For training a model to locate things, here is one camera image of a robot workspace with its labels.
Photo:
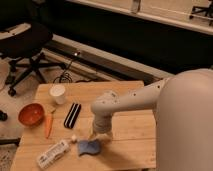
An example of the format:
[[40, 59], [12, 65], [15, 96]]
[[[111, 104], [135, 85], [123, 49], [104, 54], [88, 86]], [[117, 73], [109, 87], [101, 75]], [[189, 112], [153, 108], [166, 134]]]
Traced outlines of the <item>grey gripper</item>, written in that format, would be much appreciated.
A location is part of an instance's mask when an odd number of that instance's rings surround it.
[[95, 134], [91, 134], [89, 136], [89, 140], [93, 140], [96, 138], [96, 134], [104, 134], [105, 141], [112, 141], [113, 134], [112, 131], [112, 116], [99, 116], [95, 115], [92, 123], [92, 131]]

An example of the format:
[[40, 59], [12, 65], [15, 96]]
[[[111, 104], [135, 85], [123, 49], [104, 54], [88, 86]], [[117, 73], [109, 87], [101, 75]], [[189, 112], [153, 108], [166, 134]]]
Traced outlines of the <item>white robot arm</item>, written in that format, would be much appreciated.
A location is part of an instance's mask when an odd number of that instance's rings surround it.
[[213, 171], [213, 70], [195, 69], [92, 104], [95, 134], [112, 130], [116, 112], [153, 109], [157, 171]]

